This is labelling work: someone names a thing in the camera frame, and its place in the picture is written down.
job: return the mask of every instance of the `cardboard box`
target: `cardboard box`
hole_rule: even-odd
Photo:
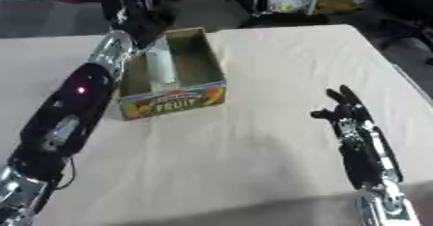
[[[226,82],[202,28],[166,32],[180,89],[151,91],[145,56],[125,65],[120,107],[127,120],[151,117],[224,102]]]

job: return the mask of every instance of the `white table surface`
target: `white table surface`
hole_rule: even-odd
[[[0,160],[43,100],[99,36],[0,40]],[[309,112],[351,87],[382,128],[406,184],[433,180],[430,104],[354,28],[227,30],[209,35],[226,103],[124,122],[107,109],[76,156],[76,181],[35,225],[114,225],[352,191],[338,142]]]

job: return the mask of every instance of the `robotic arm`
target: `robotic arm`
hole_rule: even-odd
[[[356,190],[364,226],[419,226],[411,202],[398,184],[403,175],[383,132],[358,97],[345,85],[327,90],[337,102],[334,111],[314,111],[315,119],[328,120],[341,143],[339,151],[347,177]]]
[[[32,224],[100,120],[133,51],[127,33],[107,34],[30,119],[0,170],[0,225]]]

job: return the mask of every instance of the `chair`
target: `chair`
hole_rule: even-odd
[[[379,0],[379,3],[397,16],[411,21],[382,20],[381,29],[391,32],[390,37],[381,44],[382,50],[402,39],[416,38],[433,53],[433,41],[427,32],[433,19],[433,0]],[[433,65],[433,58],[427,59],[425,63]]]

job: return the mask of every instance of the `floor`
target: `floor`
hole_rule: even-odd
[[[233,2],[226,0],[183,0],[179,6],[176,27],[204,26],[208,31],[236,28],[247,14]],[[378,29],[378,21],[387,17],[382,11],[358,11],[352,14],[334,15],[332,23],[346,23],[357,27],[374,45],[386,33]],[[108,30],[99,4],[67,4],[52,0],[0,0],[0,38],[28,38],[67,35],[103,34]],[[383,54],[407,72],[418,85],[433,97],[433,67],[423,60],[430,54],[420,42],[407,40],[392,46]],[[422,211],[429,198],[420,191],[431,190],[431,185],[409,190]],[[257,208],[217,212],[170,220],[159,223],[132,222],[124,226],[138,225],[358,225],[353,207],[353,195],[326,200],[301,201],[296,204],[282,202]],[[421,220],[428,219],[429,212],[420,213]]]

